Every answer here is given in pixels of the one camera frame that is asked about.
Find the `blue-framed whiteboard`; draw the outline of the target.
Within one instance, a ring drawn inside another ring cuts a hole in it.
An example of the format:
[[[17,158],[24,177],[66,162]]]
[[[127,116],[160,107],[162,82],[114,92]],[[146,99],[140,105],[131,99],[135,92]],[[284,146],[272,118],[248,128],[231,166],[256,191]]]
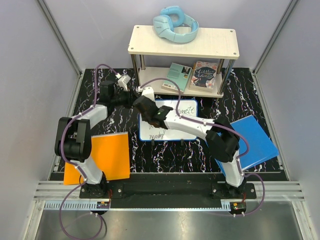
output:
[[[193,134],[193,130],[189,128],[192,121],[185,119],[179,119],[176,114],[176,108],[180,115],[187,115],[191,118],[195,118],[198,115],[198,102],[195,99],[182,99],[178,100],[159,100],[155,101],[157,107],[168,106],[173,108],[169,112],[167,118],[169,119],[169,129],[156,128],[146,121],[142,120],[141,115],[139,115],[139,139],[141,141],[193,141],[197,138]]]

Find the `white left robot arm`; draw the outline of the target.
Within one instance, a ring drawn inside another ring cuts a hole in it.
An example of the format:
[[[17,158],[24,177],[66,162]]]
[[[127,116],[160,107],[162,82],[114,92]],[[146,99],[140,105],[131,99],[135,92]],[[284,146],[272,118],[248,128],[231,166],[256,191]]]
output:
[[[117,83],[107,80],[100,84],[98,98],[83,112],[73,117],[61,117],[58,121],[54,152],[71,164],[90,185],[90,192],[97,198],[108,193],[107,180],[93,158],[92,128],[111,116],[116,107],[130,108],[137,99],[128,87],[130,77],[125,75]]]

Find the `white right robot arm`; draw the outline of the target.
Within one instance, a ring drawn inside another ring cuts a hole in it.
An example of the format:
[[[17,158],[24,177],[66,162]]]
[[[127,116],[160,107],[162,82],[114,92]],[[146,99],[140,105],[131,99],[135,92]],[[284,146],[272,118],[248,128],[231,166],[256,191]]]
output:
[[[243,136],[227,121],[218,122],[212,118],[200,118],[179,111],[180,101],[177,100],[175,107],[157,106],[155,100],[140,96],[133,102],[133,107],[139,111],[141,120],[154,128],[181,131],[203,139],[212,157],[222,166],[228,184],[228,195],[239,198],[245,192],[245,177],[239,154],[239,142]]]

